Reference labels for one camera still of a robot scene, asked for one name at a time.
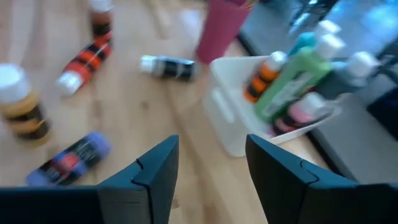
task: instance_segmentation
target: white bottle cap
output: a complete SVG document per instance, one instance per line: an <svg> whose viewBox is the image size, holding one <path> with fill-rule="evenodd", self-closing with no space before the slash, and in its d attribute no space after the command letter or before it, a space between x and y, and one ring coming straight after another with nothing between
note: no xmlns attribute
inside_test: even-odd
<svg viewBox="0 0 398 224"><path fill-rule="evenodd" d="M156 66L156 56L144 55L141 57L141 71L152 73Z"/></svg>
<svg viewBox="0 0 398 224"><path fill-rule="evenodd" d="M113 7L111 0L88 0L88 3L95 12L108 12Z"/></svg>
<svg viewBox="0 0 398 224"><path fill-rule="evenodd" d="M326 34L337 34L341 28L339 25L332 21L324 20L320 21L317 28L314 30L315 38L319 41L323 35Z"/></svg>
<svg viewBox="0 0 398 224"><path fill-rule="evenodd" d="M287 62L287 56L284 52L276 51L273 52L266 60L266 65L269 70L278 72L282 66Z"/></svg>
<svg viewBox="0 0 398 224"><path fill-rule="evenodd" d="M324 60L332 59L346 44L340 38L327 34L315 46L316 53Z"/></svg>
<svg viewBox="0 0 398 224"><path fill-rule="evenodd" d="M304 113L311 115L315 119L324 115L328 111L326 101L319 93L307 93L297 103Z"/></svg>
<svg viewBox="0 0 398 224"><path fill-rule="evenodd" d="M0 63L0 102L14 103L23 100L32 87L21 67L11 63Z"/></svg>
<svg viewBox="0 0 398 224"><path fill-rule="evenodd" d="M66 71L57 80L56 86L62 95L72 96L82 86L83 82L84 80L79 73Z"/></svg>
<svg viewBox="0 0 398 224"><path fill-rule="evenodd" d="M379 65L379 61L367 52L356 52L347 61L347 71L353 77L366 78Z"/></svg>

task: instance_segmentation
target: purple paint bottle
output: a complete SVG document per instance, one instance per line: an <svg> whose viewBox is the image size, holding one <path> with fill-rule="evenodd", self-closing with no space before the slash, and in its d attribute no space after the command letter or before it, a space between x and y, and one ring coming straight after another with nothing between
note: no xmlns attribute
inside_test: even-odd
<svg viewBox="0 0 398 224"><path fill-rule="evenodd" d="M330 108L319 93L307 93L301 100L293 103L285 115L275 120L272 129L276 136L295 131L317 122L329 111Z"/></svg>
<svg viewBox="0 0 398 224"><path fill-rule="evenodd" d="M29 186L68 185L88 172L110 152L105 137L94 131L77 141L26 177Z"/></svg>

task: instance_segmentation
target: pink paint bottle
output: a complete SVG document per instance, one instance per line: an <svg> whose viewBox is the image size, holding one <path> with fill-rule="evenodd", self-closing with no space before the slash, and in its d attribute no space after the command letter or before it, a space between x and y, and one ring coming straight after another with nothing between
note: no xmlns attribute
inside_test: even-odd
<svg viewBox="0 0 398 224"><path fill-rule="evenodd" d="M275 120L272 129L276 136L295 131L317 122L329 111L330 107L327 106L324 97L315 92L307 93L290 105L286 114Z"/></svg>

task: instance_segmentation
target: wooden tabletop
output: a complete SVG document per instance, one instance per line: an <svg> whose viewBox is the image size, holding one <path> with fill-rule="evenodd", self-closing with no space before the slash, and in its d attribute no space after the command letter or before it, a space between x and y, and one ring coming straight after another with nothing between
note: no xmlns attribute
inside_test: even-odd
<svg viewBox="0 0 398 224"><path fill-rule="evenodd" d="M86 2L0 1L0 62L26 69L53 131L46 145L28 149L1 125L0 185L24 185L30 171L92 130L103 132L113 151L77 184L97 184L178 134L180 168L170 223L264 223L246 159L227 156L203 112L207 69L195 83L158 80L139 71L144 54L194 58L204 3L114 0L114 5L113 54L89 85L62 98L56 79L90 43ZM227 55L244 52L235 42ZM325 166L305 137L282 147Z"/></svg>

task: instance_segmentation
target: black object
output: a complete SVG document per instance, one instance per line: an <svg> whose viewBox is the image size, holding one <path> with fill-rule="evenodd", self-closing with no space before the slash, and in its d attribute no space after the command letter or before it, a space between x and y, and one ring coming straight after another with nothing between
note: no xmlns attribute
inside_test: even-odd
<svg viewBox="0 0 398 224"><path fill-rule="evenodd" d="M269 224L398 223L398 184L357 184L252 134L246 157Z"/></svg>
<svg viewBox="0 0 398 224"><path fill-rule="evenodd" d="M94 186L0 189L1 223L166 224L178 171L178 136Z"/></svg>
<svg viewBox="0 0 398 224"><path fill-rule="evenodd" d="M370 104L368 111L398 141L398 87Z"/></svg>

